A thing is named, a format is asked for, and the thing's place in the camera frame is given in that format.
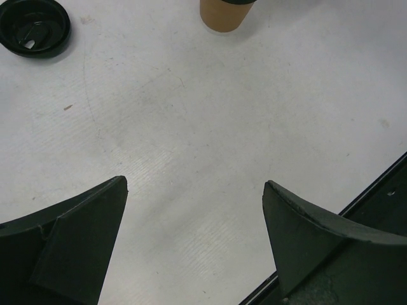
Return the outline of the brown paper coffee cup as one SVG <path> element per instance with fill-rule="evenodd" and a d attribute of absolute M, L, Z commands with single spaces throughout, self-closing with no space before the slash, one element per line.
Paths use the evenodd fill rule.
<path fill-rule="evenodd" d="M 223 0 L 200 0 L 202 22 L 211 30 L 227 33 L 237 29 L 251 10 L 252 4 L 235 5 Z"/>

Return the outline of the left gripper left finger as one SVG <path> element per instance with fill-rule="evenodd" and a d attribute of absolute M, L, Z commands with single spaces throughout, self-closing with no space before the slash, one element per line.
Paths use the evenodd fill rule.
<path fill-rule="evenodd" d="M 97 304 L 128 196 L 116 176 L 1 224 L 1 304 Z"/>

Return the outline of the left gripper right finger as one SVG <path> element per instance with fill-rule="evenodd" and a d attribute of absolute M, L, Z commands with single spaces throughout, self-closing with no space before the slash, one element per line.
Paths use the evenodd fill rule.
<path fill-rule="evenodd" d="M 336 215 L 273 181 L 263 213 L 289 304 L 406 304 L 406 237 Z"/>

